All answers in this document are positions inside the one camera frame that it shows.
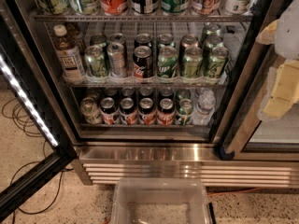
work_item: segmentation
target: beverage refrigerator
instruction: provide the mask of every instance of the beverage refrigerator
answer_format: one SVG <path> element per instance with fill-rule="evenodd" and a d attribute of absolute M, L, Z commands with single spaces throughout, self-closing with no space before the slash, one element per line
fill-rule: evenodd
<path fill-rule="evenodd" d="M 259 44 L 255 37 L 278 19 L 292 0 L 250 0 L 246 13 L 233 15 L 225 12 L 222 1 L 208 15 L 187 8 L 180 16 L 164 14 L 161 0 L 157 11 L 147 15 L 136 14 L 131 0 L 121 15 L 107 15 L 103 4 L 89 15 L 72 9 L 53 15 L 39 0 L 0 1 L 1 56 L 11 70 L 6 73 L 2 66 L 3 73 L 10 83 L 12 77 L 20 82 L 33 106 L 28 106 L 19 92 L 17 96 L 29 112 L 36 109 L 39 118 L 33 115 L 33 119 L 54 149 L 53 155 L 1 193 L 0 213 L 8 215 L 68 163 L 84 185 L 116 184 L 122 177 L 174 177 L 200 178 L 209 187 L 299 187 L 299 139 L 285 144 L 288 141 L 254 138 L 263 125 L 257 111 L 266 93 L 268 70 L 284 62 L 273 45 Z M 128 77 L 110 73 L 104 79 L 94 79 L 87 72 L 84 80 L 69 82 L 54 46 L 54 27 L 66 22 L 79 26 L 87 47 L 94 35 L 123 34 Z M 211 23 L 221 27 L 229 50 L 221 76 L 201 75 L 189 81 L 178 74 L 170 82 L 158 77 L 158 36 L 172 35 L 178 51 L 183 36 L 200 38 Z M 139 34 L 150 35 L 153 44 L 154 76 L 142 82 L 134 76 L 133 68 L 134 42 Z M 91 124 L 81 112 L 87 89 L 103 94 L 105 89 L 121 92 L 134 88 L 138 100 L 138 91 L 144 87 L 153 89 L 156 105 L 163 88 L 170 88 L 175 95 L 181 89 L 190 91 L 194 110 L 198 105 L 195 94 L 201 89 L 212 91 L 216 104 L 207 122 L 193 120 L 187 125 Z"/>

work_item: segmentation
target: clear plastic container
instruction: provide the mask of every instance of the clear plastic container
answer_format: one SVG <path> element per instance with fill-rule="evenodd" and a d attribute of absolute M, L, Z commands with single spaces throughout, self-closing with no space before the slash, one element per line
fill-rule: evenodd
<path fill-rule="evenodd" d="M 211 223 L 200 180 L 122 178 L 113 202 L 111 224 Z"/>

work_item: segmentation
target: plastic bottle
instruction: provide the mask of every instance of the plastic bottle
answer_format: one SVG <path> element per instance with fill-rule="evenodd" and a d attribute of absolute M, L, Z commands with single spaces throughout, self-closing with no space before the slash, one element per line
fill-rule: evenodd
<path fill-rule="evenodd" d="M 54 32 L 54 47 L 64 70 L 64 80 L 67 83 L 81 83 L 85 78 L 85 71 L 75 40 L 67 34 L 63 25 L 54 26 Z"/>
<path fill-rule="evenodd" d="M 216 98 L 212 90 L 203 91 L 192 113 L 194 125 L 207 125 L 215 112 Z"/>

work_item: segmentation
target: speckled floor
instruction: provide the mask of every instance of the speckled floor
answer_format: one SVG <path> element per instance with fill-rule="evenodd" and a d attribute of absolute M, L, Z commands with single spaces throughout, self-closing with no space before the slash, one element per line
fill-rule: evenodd
<path fill-rule="evenodd" d="M 0 108 L 13 98 L 0 82 Z M 0 191 L 10 183 L 19 167 L 43 159 L 43 138 L 26 136 L 12 119 L 0 117 Z M 21 209 L 38 212 L 54 199 L 60 175 L 28 200 Z M 207 188 L 208 193 L 232 189 Z M 83 186 L 74 172 L 64 173 L 54 205 L 38 215 L 16 213 L 16 224 L 102 224 L 111 216 L 114 186 Z M 261 189 L 248 193 L 209 196 L 218 224 L 299 223 L 299 189 Z M 11 224 L 12 215 L 2 224 Z"/>

